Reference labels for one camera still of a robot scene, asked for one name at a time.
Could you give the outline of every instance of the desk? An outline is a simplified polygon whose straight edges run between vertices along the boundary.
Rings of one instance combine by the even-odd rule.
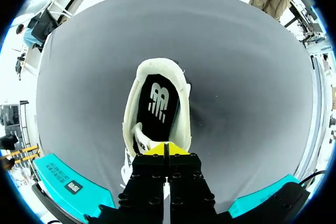
[[[37,76],[37,67],[41,53],[37,48],[28,48],[25,60],[22,62],[22,72],[27,70],[31,74]]]
[[[66,10],[67,5],[70,3],[71,0],[53,0],[50,5],[48,6],[48,10],[52,13],[55,20],[61,15],[65,15],[68,18],[72,17],[73,14]]]
[[[305,33],[309,32],[309,31],[313,31],[313,28],[309,24],[310,23],[309,20],[299,10],[297,4],[295,4],[295,2],[293,0],[290,0],[290,5],[291,6],[289,7],[289,10],[294,14],[294,18],[291,21],[289,21],[287,24],[285,24],[285,27],[287,28],[292,23],[294,23],[295,21],[298,20],[302,24],[302,28],[303,28],[303,30],[304,30]]]

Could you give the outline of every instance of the chair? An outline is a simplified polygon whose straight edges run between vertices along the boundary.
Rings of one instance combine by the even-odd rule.
[[[42,15],[36,19],[37,22],[31,31],[31,35],[44,44],[48,35],[54,31],[59,26],[59,24],[50,14],[48,9],[46,9]]]

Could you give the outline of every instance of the gray surface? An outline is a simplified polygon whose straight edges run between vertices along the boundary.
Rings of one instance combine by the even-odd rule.
[[[43,148],[122,191],[122,120],[137,66],[179,61],[192,82],[192,144],[226,210],[293,174],[309,134],[311,62],[295,37],[238,0],[107,0],[57,28],[37,87]]]

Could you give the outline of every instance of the cable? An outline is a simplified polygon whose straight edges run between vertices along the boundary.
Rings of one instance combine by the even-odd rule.
[[[318,172],[316,172],[316,173],[313,173],[312,175],[308,176],[308,177],[305,178],[303,181],[301,181],[301,182],[299,183],[299,185],[301,186],[301,185],[303,185],[305,182],[307,182],[307,181],[309,181],[310,179],[314,178],[315,176],[320,175],[320,174],[325,174],[326,172],[327,172],[326,170],[320,170],[320,171],[318,171]]]

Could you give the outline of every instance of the white sneaker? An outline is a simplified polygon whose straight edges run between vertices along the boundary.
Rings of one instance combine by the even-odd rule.
[[[145,153],[162,142],[173,142],[188,151],[191,86],[182,69],[173,60],[156,58],[142,62],[136,75],[122,124],[130,158],[133,160],[137,153]]]

